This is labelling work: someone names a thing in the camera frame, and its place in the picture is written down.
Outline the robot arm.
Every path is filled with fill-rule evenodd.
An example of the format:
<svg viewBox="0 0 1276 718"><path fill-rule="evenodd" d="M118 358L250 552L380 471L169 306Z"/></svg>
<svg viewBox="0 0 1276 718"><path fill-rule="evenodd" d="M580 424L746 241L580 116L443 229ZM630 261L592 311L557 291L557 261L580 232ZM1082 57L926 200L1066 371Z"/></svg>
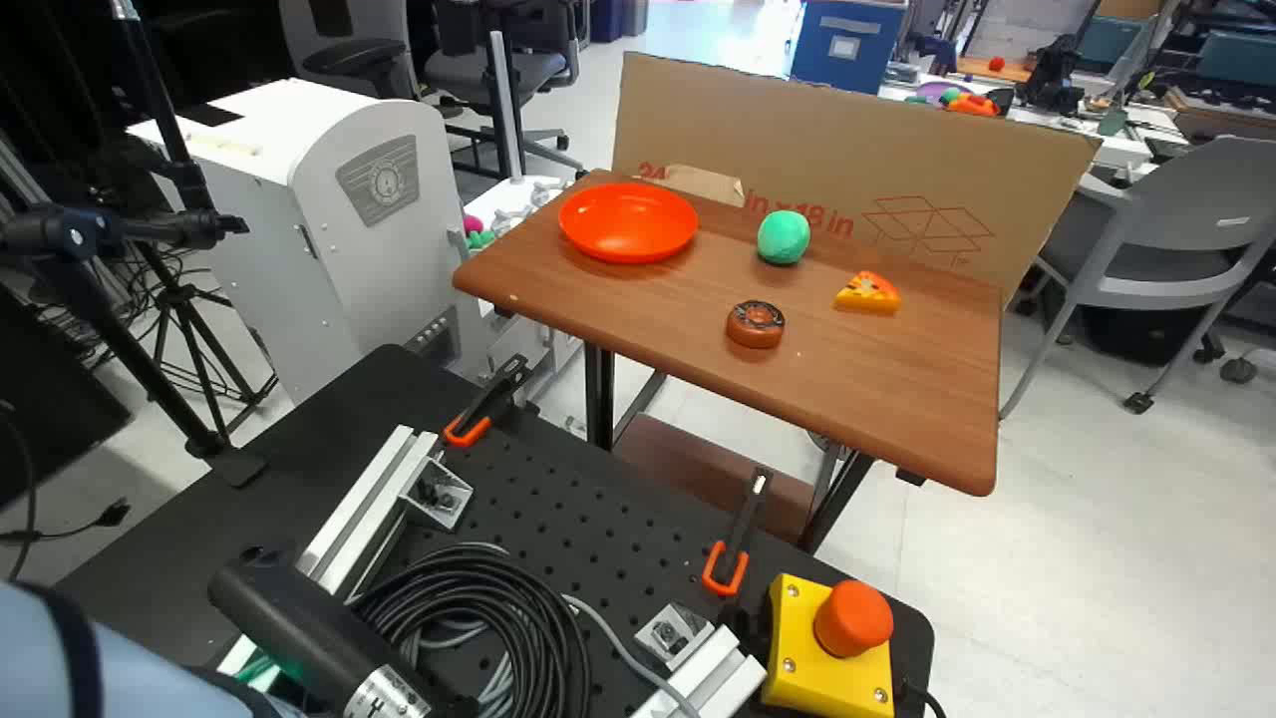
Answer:
<svg viewBox="0 0 1276 718"><path fill-rule="evenodd" d="M0 583L0 718L443 718L443 698L290 567L206 583L225 638L174 652L64 592Z"/></svg>

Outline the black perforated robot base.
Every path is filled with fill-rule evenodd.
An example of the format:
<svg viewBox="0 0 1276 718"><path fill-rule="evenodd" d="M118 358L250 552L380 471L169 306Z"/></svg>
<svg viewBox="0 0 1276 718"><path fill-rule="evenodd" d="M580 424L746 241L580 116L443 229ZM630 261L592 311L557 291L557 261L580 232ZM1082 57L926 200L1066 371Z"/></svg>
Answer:
<svg viewBox="0 0 1276 718"><path fill-rule="evenodd" d="M202 476L59 592L102 624L206 652L225 638L206 607L211 576L241 555L300 555L396 427L436 430L472 404L451 371L382 349L266 427L250 451L263 476L247 488ZM698 615L715 600L698 583L705 545L731 513L642 478L621 459L526 414L508 414L480 446L448 459L475 500L455 529L405 517L376 569L401 576L455 543L497 543L522 569L594 607L592 718L626 718L646 682L613 656L658 607Z"/></svg>

